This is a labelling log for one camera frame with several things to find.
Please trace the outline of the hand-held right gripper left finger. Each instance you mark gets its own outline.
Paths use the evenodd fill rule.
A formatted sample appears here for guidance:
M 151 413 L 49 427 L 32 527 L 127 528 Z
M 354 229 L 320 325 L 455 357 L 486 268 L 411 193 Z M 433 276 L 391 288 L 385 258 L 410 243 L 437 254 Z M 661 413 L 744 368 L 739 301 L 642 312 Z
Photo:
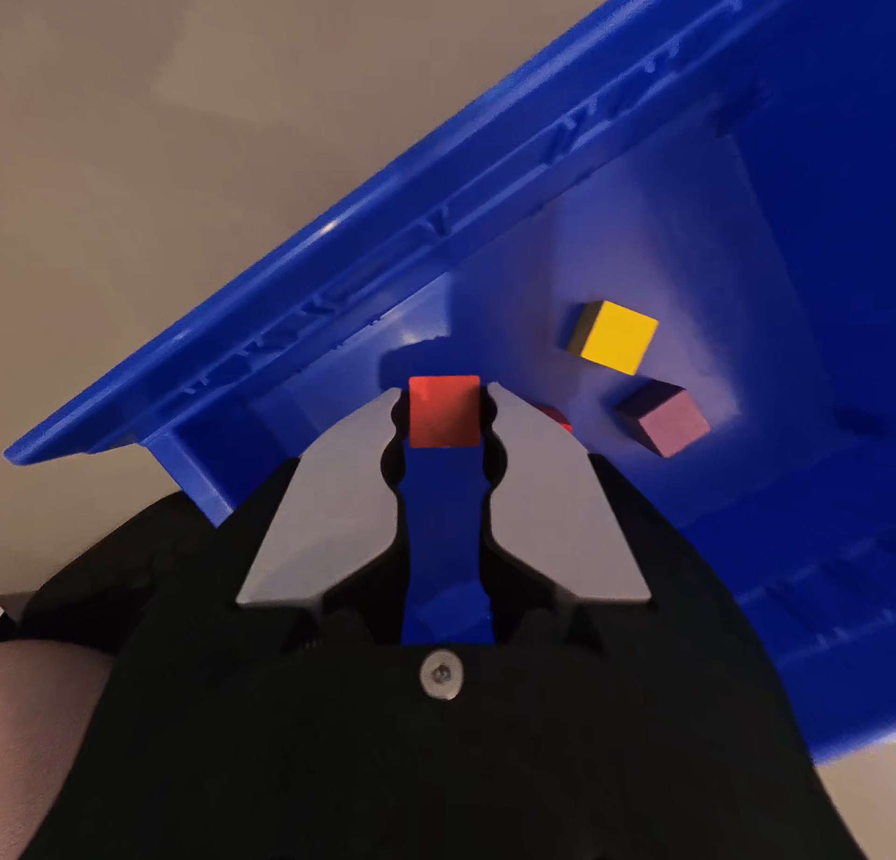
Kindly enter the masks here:
M 399 538 L 407 402 L 390 388 L 303 452 L 238 593 L 243 608 L 306 607 Z

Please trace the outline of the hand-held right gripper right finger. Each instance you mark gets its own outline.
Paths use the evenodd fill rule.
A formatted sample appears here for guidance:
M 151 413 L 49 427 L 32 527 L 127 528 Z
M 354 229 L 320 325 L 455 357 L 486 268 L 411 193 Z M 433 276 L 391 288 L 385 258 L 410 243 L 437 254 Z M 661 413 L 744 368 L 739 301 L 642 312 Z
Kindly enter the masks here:
M 497 546 L 579 600 L 647 602 L 651 590 L 586 448 L 501 384 L 487 393 L 505 457 L 489 500 Z

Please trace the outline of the purple wooden cube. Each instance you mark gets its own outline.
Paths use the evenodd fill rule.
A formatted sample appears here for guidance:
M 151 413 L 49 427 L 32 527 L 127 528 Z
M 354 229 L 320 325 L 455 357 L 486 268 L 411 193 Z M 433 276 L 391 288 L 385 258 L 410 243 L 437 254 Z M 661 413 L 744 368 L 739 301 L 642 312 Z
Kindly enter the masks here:
M 639 445 L 670 459 L 711 432 L 711 425 L 688 390 L 650 380 L 621 400 L 614 413 Z

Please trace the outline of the orange wooden cube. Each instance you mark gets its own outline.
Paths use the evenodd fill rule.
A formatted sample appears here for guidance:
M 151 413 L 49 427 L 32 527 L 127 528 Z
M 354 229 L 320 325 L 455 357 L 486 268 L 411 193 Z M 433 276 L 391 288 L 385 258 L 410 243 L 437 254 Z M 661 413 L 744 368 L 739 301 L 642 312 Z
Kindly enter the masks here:
M 482 440 L 477 375 L 409 378 L 409 447 L 472 449 Z

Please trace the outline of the yellow wooden cube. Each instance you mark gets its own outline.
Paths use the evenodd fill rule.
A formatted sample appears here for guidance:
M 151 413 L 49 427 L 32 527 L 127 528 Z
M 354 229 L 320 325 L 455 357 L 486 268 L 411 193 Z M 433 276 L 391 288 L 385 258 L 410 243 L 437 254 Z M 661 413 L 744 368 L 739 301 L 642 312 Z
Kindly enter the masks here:
M 625 306 L 590 302 L 578 312 L 565 350 L 586 362 L 634 376 L 657 328 L 657 319 Z

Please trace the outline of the blue plastic bin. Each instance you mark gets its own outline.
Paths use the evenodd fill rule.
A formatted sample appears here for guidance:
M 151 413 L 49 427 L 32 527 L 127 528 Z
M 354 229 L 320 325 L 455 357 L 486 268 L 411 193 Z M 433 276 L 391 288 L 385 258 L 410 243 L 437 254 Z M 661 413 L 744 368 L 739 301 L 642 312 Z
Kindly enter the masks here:
M 6 450 L 219 525 L 423 364 L 566 414 L 710 562 L 813 757 L 894 734 L 894 0 L 609 0 Z M 634 376 L 581 307 L 658 320 Z M 711 432 L 670 459 L 650 380 Z

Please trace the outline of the person's leg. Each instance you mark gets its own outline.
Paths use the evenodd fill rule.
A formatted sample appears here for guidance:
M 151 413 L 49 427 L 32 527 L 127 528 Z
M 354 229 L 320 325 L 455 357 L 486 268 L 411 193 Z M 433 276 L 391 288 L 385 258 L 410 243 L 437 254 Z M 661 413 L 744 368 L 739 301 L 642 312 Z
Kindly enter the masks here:
M 84 741 L 113 658 L 46 641 L 1 646 L 1 857 L 20 858 Z

